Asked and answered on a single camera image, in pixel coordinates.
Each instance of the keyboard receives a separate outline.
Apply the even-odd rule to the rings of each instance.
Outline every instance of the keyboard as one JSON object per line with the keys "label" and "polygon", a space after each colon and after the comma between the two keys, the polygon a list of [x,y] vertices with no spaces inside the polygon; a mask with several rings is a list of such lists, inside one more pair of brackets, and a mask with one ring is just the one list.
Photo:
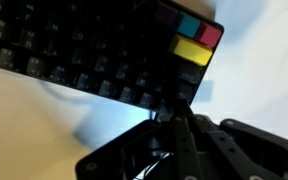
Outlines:
{"label": "keyboard", "polygon": [[0,68],[165,113],[192,103],[223,32],[173,1],[0,0]]}

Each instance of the black object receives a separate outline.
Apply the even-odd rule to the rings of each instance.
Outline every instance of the black object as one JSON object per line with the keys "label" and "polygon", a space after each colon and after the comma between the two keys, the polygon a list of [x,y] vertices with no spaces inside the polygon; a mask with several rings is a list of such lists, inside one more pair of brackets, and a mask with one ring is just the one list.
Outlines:
{"label": "black object", "polygon": [[146,167],[145,180],[288,179],[288,140],[233,119],[217,126],[186,101],[172,104],[164,121],[143,121],[80,160],[77,179],[132,180]]}
{"label": "black object", "polygon": [[0,0],[0,68],[164,113],[173,89],[193,101],[208,67],[169,50],[180,12],[224,31],[168,0]]}

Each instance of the white surface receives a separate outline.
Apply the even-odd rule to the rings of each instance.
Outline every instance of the white surface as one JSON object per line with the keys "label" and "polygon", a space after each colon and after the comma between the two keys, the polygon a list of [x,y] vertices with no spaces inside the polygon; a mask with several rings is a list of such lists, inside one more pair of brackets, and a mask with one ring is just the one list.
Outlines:
{"label": "white surface", "polygon": [[[288,1],[181,1],[209,17],[205,7],[216,5],[226,29],[194,112],[288,138]],[[74,179],[80,158],[146,118],[139,108],[0,70],[0,180]]]}

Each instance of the blue key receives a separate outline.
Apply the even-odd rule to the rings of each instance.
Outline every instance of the blue key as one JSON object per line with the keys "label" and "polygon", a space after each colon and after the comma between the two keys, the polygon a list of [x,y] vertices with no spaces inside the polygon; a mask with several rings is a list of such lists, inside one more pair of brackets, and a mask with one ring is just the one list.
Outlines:
{"label": "blue key", "polygon": [[177,32],[193,38],[200,26],[200,20],[182,11],[180,12],[180,18],[182,20],[177,27]]}

